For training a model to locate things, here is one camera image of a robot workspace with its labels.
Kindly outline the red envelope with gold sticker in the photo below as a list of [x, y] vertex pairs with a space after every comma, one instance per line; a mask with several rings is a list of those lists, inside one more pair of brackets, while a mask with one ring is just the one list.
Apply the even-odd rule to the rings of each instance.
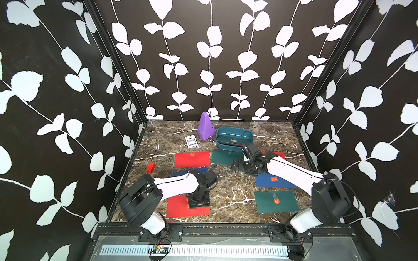
[[243, 146], [249, 145], [249, 143], [241, 144], [241, 143], [227, 142], [227, 141], [217, 141], [217, 143], [219, 143], [220, 145], [224, 145], [224, 146], [234, 146], [234, 147], [243, 147]]

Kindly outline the red envelope two gold seals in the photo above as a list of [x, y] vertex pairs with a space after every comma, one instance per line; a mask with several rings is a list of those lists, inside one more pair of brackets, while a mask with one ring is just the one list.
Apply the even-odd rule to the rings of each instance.
[[186, 195], [178, 195], [168, 199], [167, 218], [185, 218], [193, 216], [208, 216], [210, 207], [198, 207], [190, 209]]

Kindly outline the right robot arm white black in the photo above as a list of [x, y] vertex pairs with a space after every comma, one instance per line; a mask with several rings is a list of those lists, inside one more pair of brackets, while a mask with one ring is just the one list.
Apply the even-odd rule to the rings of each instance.
[[347, 213], [352, 203], [344, 183], [334, 174], [322, 175], [292, 164], [273, 152], [261, 152], [251, 143], [242, 147], [243, 158], [234, 159], [232, 169], [250, 176], [259, 173], [280, 177], [311, 196], [311, 207], [295, 214], [286, 224], [285, 233], [297, 236], [320, 225], [334, 225]]

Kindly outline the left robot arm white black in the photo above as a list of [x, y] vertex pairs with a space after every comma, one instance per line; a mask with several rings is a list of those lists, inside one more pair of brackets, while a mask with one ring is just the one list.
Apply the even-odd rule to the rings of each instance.
[[119, 206], [129, 226], [141, 227], [161, 238], [168, 233], [169, 225], [163, 215], [156, 212], [160, 202], [185, 196], [189, 209], [208, 208], [210, 191], [217, 182], [217, 174], [213, 170], [189, 170], [170, 178], [152, 178], [145, 174], [121, 194]]

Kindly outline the teal plastic storage box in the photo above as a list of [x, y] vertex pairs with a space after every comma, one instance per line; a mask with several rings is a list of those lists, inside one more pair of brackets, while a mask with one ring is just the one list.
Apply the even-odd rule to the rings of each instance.
[[246, 129], [234, 127], [220, 127], [216, 132], [216, 144], [219, 149], [227, 151], [241, 152], [242, 147], [224, 146], [217, 143], [217, 141], [236, 142], [241, 144], [253, 143], [253, 133]]

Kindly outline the blue envelope left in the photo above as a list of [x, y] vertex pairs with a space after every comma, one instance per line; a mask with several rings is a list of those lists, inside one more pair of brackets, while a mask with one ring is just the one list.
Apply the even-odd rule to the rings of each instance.
[[201, 168], [197, 168], [197, 169], [193, 169], [193, 170], [185, 170], [185, 171], [181, 171], [181, 172], [177, 172], [177, 173], [173, 173], [171, 174], [171, 177], [178, 177], [178, 176], [183, 176], [188, 174], [190, 171], [191, 172], [199, 172], [199, 173], [205, 173], [208, 172], [208, 167], [201, 167]]

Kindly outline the blue envelope right red seal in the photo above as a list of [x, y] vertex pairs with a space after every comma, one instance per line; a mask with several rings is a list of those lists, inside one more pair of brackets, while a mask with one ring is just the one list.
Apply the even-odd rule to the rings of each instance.
[[258, 188], [295, 189], [296, 187], [283, 178], [265, 172], [259, 173], [255, 180]]

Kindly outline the red envelope back left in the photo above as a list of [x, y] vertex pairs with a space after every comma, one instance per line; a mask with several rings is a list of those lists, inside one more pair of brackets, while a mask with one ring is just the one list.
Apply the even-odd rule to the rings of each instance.
[[210, 166], [210, 152], [187, 152], [175, 155], [175, 168]]

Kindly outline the green envelope back middle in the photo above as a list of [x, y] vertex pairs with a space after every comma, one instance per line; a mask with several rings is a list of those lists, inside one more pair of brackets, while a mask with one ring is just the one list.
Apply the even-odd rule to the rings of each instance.
[[211, 163], [232, 166], [235, 159], [243, 159], [242, 152], [214, 149], [211, 157]]

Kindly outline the green envelope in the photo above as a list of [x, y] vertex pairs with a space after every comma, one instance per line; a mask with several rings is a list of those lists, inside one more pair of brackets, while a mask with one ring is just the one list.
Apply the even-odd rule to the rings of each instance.
[[255, 192], [259, 214], [299, 212], [299, 206], [292, 191]]
[[242, 152], [214, 149], [211, 157], [211, 163], [232, 166], [235, 159], [243, 159]]

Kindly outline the red envelope back right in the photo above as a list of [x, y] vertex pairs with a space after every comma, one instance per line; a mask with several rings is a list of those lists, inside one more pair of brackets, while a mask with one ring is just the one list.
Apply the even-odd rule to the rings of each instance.
[[285, 153], [283, 153], [283, 152], [262, 152], [263, 155], [267, 154], [267, 153], [275, 154], [277, 157], [281, 157], [282, 159], [286, 159]]

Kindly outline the small white card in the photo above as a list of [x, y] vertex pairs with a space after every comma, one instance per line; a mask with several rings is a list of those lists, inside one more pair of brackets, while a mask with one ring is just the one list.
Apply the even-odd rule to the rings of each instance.
[[187, 144], [188, 149], [193, 149], [193, 148], [198, 148], [199, 147], [199, 144], [196, 140], [195, 135], [187, 136], [187, 137], [185, 137], [185, 140], [186, 140], [186, 144]]

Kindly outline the green envelope front right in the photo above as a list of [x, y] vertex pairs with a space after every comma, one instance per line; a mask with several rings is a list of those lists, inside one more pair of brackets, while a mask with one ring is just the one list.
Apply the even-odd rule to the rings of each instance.
[[255, 192], [259, 214], [299, 212], [299, 206], [292, 191]]

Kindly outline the purple pyramid metronome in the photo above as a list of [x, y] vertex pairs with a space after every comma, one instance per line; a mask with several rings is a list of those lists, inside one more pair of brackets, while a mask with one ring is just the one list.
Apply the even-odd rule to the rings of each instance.
[[211, 123], [209, 114], [207, 112], [203, 112], [198, 125], [198, 136], [202, 140], [208, 140], [209, 138], [215, 136], [215, 134], [215, 128]]

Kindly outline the small red block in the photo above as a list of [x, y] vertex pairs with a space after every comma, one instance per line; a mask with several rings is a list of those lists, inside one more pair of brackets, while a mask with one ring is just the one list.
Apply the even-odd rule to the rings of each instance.
[[155, 169], [155, 167], [156, 167], [156, 164], [155, 163], [149, 163], [149, 165], [148, 165], [148, 167], [146, 169], [147, 174], [152, 174], [153, 171], [154, 171], [154, 169]]

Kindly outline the small green circuit board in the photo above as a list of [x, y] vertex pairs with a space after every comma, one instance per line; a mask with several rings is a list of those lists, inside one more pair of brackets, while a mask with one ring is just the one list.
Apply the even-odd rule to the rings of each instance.
[[170, 251], [170, 246], [168, 245], [153, 245], [150, 247], [149, 255], [158, 256], [166, 255]]

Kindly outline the black aluminium front rail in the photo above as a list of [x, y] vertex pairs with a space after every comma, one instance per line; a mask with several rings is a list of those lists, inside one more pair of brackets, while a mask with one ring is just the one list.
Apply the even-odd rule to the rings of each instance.
[[321, 225], [311, 228], [302, 234], [291, 235], [285, 232], [283, 224], [249, 224], [249, 223], [169, 223], [168, 228], [160, 236], [152, 235], [141, 227], [131, 227], [127, 223], [100, 223], [95, 230], [93, 238], [100, 236], [134, 237], [141, 242], [167, 238], [172, 242], [185, 242], [186, 237], [202, 239], [203, 237], [265, 237], [271, 243], [299, 245], [312, 243], [318, 237], [351, 237], [356, 234], [350, 225]]

